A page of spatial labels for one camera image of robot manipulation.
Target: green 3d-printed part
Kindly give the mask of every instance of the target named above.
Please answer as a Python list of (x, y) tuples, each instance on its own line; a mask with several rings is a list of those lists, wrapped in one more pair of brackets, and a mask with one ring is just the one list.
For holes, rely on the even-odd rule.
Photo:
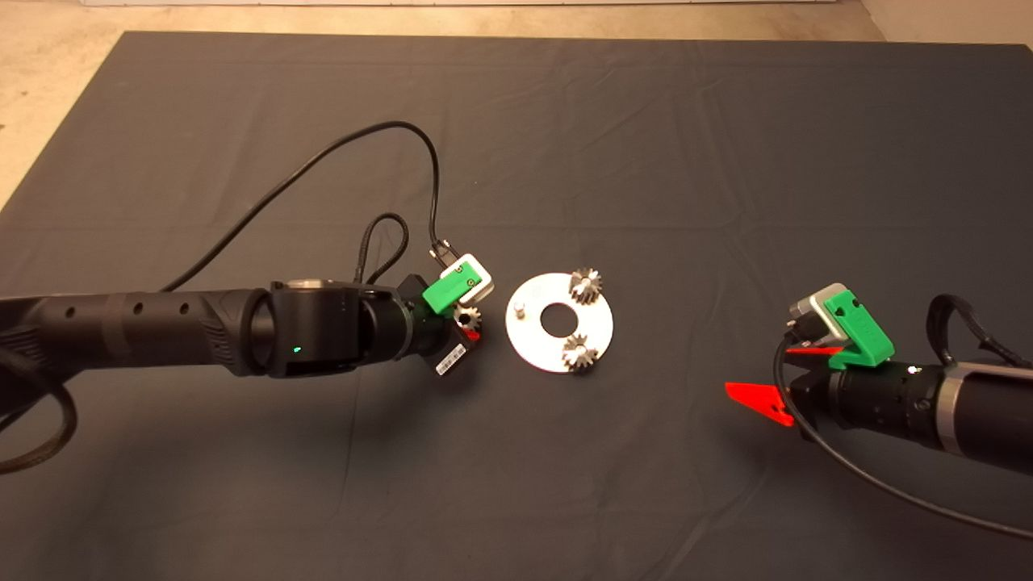
[(478, 282), (480, 282), (480, 275), (469, 264), (463, 263), (452, 268), (451, 272), (444, 278), (428, 286), (424, 290), (424, 300), (431, 305), (435, 313), (442, 314)]
[(828, 367), (833, 369), (846, 369), (847, 365), (875, 367), (897, 351), (889, 337), (850, 290), (836, 295), (824, 304), (852, 341), (852, 344), (828, 358)]

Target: gray tablecloth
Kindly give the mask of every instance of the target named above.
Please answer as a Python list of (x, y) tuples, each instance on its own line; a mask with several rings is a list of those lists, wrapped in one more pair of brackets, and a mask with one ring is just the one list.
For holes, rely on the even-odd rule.
[[(483, 348), (443, 380), (417, 358), (292, 381), (84, 373), (73, 441), (0, 479), (0, 577), (1033, 573), (1028, 545), (883, 495), (723, 390), (768, 380), (787, 305), (833, 281), (901, 359), (933, 359), (941, 292), (1033, 351), (1025, 47), (131, 33), (0, 213), (0, 293), (157, 288), (322, 145), (393, 118), (440, 147), (439, 231), (496, 277)], [(383, 282), (433, 276), (429, 178), (409, 134), (349, 146), (190, 287), (347, 277), (388, 210), (414, 248)], [(585, 377), (539, 372), (506, 301), (586, 265), (611, 350)], [(1033, 526), (1027, 477), (827, 433), (908, 490)]]

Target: barcode label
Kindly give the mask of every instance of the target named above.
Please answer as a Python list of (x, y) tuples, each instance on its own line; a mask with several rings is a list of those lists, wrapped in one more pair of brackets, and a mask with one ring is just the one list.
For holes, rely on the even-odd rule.
[(444, 375), (464, 355), (466, 355), (466, 346), (460, 343), (434, 369), (438, 372), (438, 375)]

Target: circular plate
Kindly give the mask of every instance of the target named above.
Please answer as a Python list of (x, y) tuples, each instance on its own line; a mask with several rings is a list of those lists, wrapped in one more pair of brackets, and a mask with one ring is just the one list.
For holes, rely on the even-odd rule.
[[(524, 317), (516, 316), (514, 305), (524, 303)], [(563, 343), (566, 337), (554, 337), (541, 326), (541, 311), (550, 305), (566, 305), (577, 315), (574, 335), (587, 337), (586, 346), (595, 349), (599, 357), (606, 351), (614, 338), (614, 313), (609, 303), (600, 295), (591, 305), (583, 305), (570, 298), (570, 273), (540, 274), (524, 284), (509, 298), (506, 305), (506, 333), (509, 342), (525, 361), (553, 373), (568, 373), (563, 363)]]

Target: black cable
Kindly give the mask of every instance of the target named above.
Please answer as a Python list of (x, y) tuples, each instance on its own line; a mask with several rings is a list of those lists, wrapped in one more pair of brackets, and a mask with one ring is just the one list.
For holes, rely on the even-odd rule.
[(782, 399), (784, 400), (786, 410), (789, 412), (790, 416), (792, 416), (792, 419), (796, 421), (796, 424), (800, 426), (800, 429), (802, 429), (804, 433), (809, 438), (811, 438), (811, 440), (814, 441), (814, 444), (818, 445), (818, 448), (823, 450), (825, 454), (832, 456), (833, 460), (839, 462), (840, 465), (842, 465), (844, 468), (851, 471), (854, 476), (867, 482), (868, 484), (871, 484), (872, 486), (882, 490), (883, 492), (887, 492), (900, 498), (901, 500), (910, 502), (915, 507), (918, 507), (919, 509), (925, 509), (931, 513), (940, 515), (942, 517), (946, 517), (948, 519), (952, 519), (965, 524), (970, 524), (972, 526), (978, 526), (979, 528), (983, 528), (994, 532), (1000, 532), (1002, 534), (1016, 537), (1019, 539), (1023, 539), (1026, 541), (1033, 541), (1033, 530), (1027, 530), (1025, 528), (1019, 528), (1015, 526), (981, 519), (979, 517), (954, 511), (953, 509), (941, 507), (940, 504), (937, 504), (935, 502), (930, 502), (929, 500), (904, 492), (903, 490), (879, 480), (875, 476), (869, 473), (867, 470), (854, 464), (845, 456), (837, 452), (832, 446), (828, 445), (827, 441), (825, 441), (825, 438), (821, 437), (821, 434), (819, 434), (818, 431), (814, 429), (814, 426), (812, 426), (810, 422), (808, 422), (807, 419), (804, 418), (804, 415), (801, 414), (800, 409), (796, 407), (796, 404), (792, 401), (792, 393), (790, 393), (788, 386), (786, 386), (785, 375), (783, 371), (783, 367), (785, 366), (785, 349), (790, 344), (791, 341), (789, 337), (783, 338), (782, 342), (779, 343), (778, 351), (775, 354), (775, 364), (773, 369), (773, 374), (775, 376), (775, 386), (778, 388), (779, 393), (782, 394)]
[(185, 282), (193, 278), (198, 272), (200, 272), (205, 267), (207, 267), (213, 259), (215, 259), (215, 257), (218, 256), (220, 252), (222, 252), (222, 250), (233, 240), (233, 238), (236, 238), (237, 235), (239, 235), (241, 231), (243, 231), (244, 227), (247, 226), (248, 223), (252, 219), (254, 219), (254, 217), (257, 216), (258, 213), (262, 211), (262, 209), (265, 208), (265, 206), (269, 206), (271, 202), (276, 200), (278, 195), (283, 193), (284, 190), (286, 190), (288, 187), (291, 186), (291, 184), (296, 182), (299, 178), (304, 176), (309, 170), (312, 169), (313, 165), (318, 163), (319, 160), (321, 160), (323, 157), (326, 157), (326, 155), (332, 153), (334, 150), (344, 145), (347, 145), (355, 140), (365, 137), (367, 135), (376, 133), (378, 131), (383, 131), (385, 129), (406, 129), (408, 131), (415, 133), (416, 136), (418, 136), (424, 142), (424, 145), (427, 146), (427, 151), (431, 155), (431, 172), (433, 178), (433, 185), (431, 188), (431, 213), (430, 213), (428, 232), (431, 236), (431, 246), (434, 248), (438, 247), (438, 245), (441, 244), (441, 241), (438, 239), (437, 226), (436, 226), (438, 217), (438, 191), (441, 182), (441, 171), (438, 166), (438, 152), (434, 148), (434, 143), (431, 142), (431, 137), (429, 137), (427, 133), (424, 132), (424, 130), (420, 129), (419, 127), (413, 125), (412, 123), (409, 123), (408, 121), (384, 121), (382, 123), (377, 123), (376, 125), (370, 125), (365, 129), (359, 129), (353, 133), (349, 133), (343, 137), (340, 137), (331, 143), (330, 145), (327, 145), (326, 147), (324, 147), (323, 149), (321, 149), (311, 158), (309, 158), (309, 160), (303, 163), (298, 170), (294, 170), (294, 172), (290, 174), (290, 176), (288, 176), (282, 182), (277, 184), (276, 187), (271, 189), (268, 193), (265, 193), (265, 195), (261, 196), (258, 203), (255, 204), (251, 208), (251, 210), (249, 210), (244, 215), (244, 217), (238, 220), (237, 223), (233, 224), (233, 226), (230, 227), (229, 231), (225, 235), (223, 235), (223, 237), (219, 239), (219, 241), (216, 242), (215, 245), (212, 246), (212, 248), (208, 252), (206, 252), (204, 256), (200, 257), (200, 259), (194, 263), (193, 266), (188, 268), (186, 272), (178, 276), (175, 280), (162, 286), (161, 290), (162, 292), (175, 290), (180, 286), (182, 286)]
[[(79, 414), (75, 411), (75, 401), (72, 400), (68, 390), (63, 385), (43, 374), (39, 370), (38, 365), (31, 359), (17, 351), (0, 347), (0, 366), (34, 385), (41, 393), (53, 396), (61, 406), (61, 427), (58, 428), (58, 431), (53, 436), (25, 454), (0, 461), (0, 475), (7, 475), (31, 468), (36, 464), (50, 460), (55, 454), (61, 452), (61, 449), (68, 444), (72, 434), (75, 433), (75, 427), (79, 425)], [(26, 411), (28, 411), (28, 408), (8, 415), (0, 422), (0, 429), (9, 427)]]
[(363, 282), (363, 272), (366, 271), (366, 256), (370, 251), (370, 238), (373, 236), (373, 230), (383, 220), (394, 220), (398, 222), (398, 225), (402, 226), (402, 242), (398, 245), (398, 248), (395, 249), (395, 253), (392, 254), (390, 258), (387, 258), (386, 263), (384, 263), (377, 270), (373, 271), (373, 274), (371, 274), (370, 278), (366, 280), (366, 283), (375, 283), (383, 273), (387, 272), (387, 269), (395, 266), (395, 263), (397, 263), (399, 258), (402, 257), (402, 254), (405, 253), (405, 249), (409, 247), (409, 225), (405, 223), (405, 219), (403, 219), (402, 216), (399, 216), (394, 212), (384, 212), (376, 218), (373, 218), (370, 225), (366, 226), (366, 232), (363, 233), (363, 241), (358, 245), (358, 259), (355, 261), (355, 277), (352, 279), (353, 282)]
[(972, 335), (979, 340), (980, 349), (996, 354), (1014, 367), (1033, 368), (1033, 362), (1024, 359), (1018, 353), (1009, 349), (995, 339), (982, 324), (979, 323), (979, 318), (976, 316), (972, 305), (965, 299), (954, 295), (938, 295), (934, 297), (929, 303), (929, 313), (926, 315), (926, 336), (929, 338), (929, 344), (933, 347), (940, 363), (943, 365), (954, 364), (954, 357), (950, 353), (947, 333), (947, 324), (950, 322), (950, 315), (954, 311), (961, 315)]

